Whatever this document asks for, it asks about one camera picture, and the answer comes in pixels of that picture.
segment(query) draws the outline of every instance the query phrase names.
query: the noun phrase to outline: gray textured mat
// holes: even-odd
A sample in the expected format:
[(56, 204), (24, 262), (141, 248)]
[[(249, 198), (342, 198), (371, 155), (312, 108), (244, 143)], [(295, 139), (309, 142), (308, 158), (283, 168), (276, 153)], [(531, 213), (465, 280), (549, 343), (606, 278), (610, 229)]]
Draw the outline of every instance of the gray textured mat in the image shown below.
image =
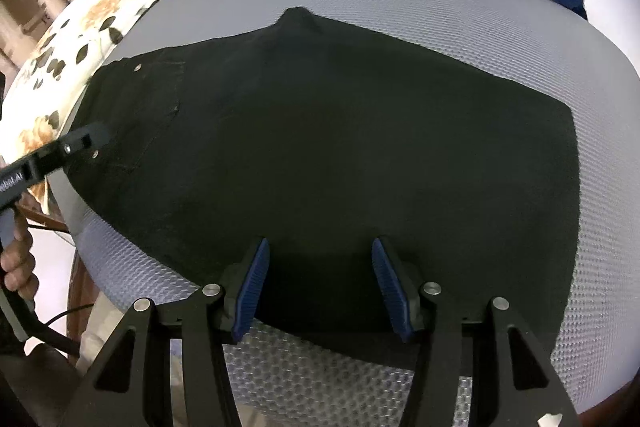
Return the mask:
[[(107, 62), (260, 28), (292, 6), (421, 44), (572, 108), (580, 233), (552, 362), (578, 411), (630, 380), (640, 363), (640, 82), (622, 52), (549, 0), (161, 0)], [(162, 302), (189, 292), (187, 281), (79, 210), (61, 176), (52, 179), (54, 194), (89, 272), (110, 299), (126, 307), (140, 296)], [(302, 408), (308, 425), (398, 423), (409, 372), (375, 366), (372, 375), (370, 364), (257, 326), (246, 343), (226, 352), (238, 400), (271, 412)], [(289, 367), (286, 377), (275, 372), (279, 380), (271, 373), (276, 353)], [(340, 402), (339, 375), (356, 389), (368, 382), (348, 407)]]

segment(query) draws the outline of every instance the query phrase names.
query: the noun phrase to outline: person's hand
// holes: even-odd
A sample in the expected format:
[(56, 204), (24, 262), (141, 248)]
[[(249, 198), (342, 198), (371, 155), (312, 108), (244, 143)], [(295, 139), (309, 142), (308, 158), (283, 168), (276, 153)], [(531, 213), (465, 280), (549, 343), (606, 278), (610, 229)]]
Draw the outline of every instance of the person's hand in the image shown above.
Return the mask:
[(23, 299), (33, 299), (40, 281), (34, 275), (36, 259), (30, 252), (33, 237), (27, 220), (17, 211), (15, 215), (14, 241), (0, 255), (0, 266), (6, 272), (4, 285), (9, 291), (17, 291)]

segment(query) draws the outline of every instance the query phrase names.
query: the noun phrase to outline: metal screw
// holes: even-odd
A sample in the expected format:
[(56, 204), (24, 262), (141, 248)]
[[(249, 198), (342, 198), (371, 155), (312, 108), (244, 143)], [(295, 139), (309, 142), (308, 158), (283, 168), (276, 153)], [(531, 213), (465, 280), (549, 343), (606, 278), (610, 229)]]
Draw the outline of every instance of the metal screw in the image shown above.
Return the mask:
[(505, 311), (509, 309), (509, 301), (507, 299), (505, 299), (504, 297), (496, 297), (494, 299), (494, 307)]
[(133, 309), (137, 312), (143, 312), (149, 309), (151, 301), (149, 299), (138, 299), (133, 303)]
[(220, 293), (220, 290), (222, 290), (222, 288), (219, 284), (207, 284), (202, 289), (202, 293), (204, 293), (204, 295), (206, 295), (207, 297), (214, 297), (215, 295), (218, 295)]
[(429, 295), (440, 295), (440, 292), (442, 292), (441, 286), (436, 282), (426, 282), (422, 289)]

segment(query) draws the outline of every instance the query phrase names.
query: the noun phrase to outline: floral pillow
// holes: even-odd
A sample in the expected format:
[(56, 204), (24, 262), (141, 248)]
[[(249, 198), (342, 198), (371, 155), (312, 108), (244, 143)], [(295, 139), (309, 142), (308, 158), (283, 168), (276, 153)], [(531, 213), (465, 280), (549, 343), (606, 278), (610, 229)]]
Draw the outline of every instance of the floral pillow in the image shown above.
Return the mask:
[[(92, 74), (158, 0), (74, 0), (40, 39), (2, 104), (0, 155), (11, 163), (56, 139)], [(30, 188), (49, 214), (46, 182)]]

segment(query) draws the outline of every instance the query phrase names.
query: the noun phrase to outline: black t-shirt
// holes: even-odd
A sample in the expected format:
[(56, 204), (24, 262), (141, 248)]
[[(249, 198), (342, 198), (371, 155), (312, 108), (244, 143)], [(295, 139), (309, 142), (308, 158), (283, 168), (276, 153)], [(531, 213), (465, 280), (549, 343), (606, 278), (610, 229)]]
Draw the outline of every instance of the black t-shirt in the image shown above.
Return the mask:
[(558, 100), (295, 8), (100, 68), (73, 127), (92, 121), (114, 138), (66, 169), (84, 200), (201, 285), (266, 237), (266, 323), (408, 365), (371, 266), (386, 235), (465, 317), (504, 296), (554, 347), (578, 231), (574, 122)]

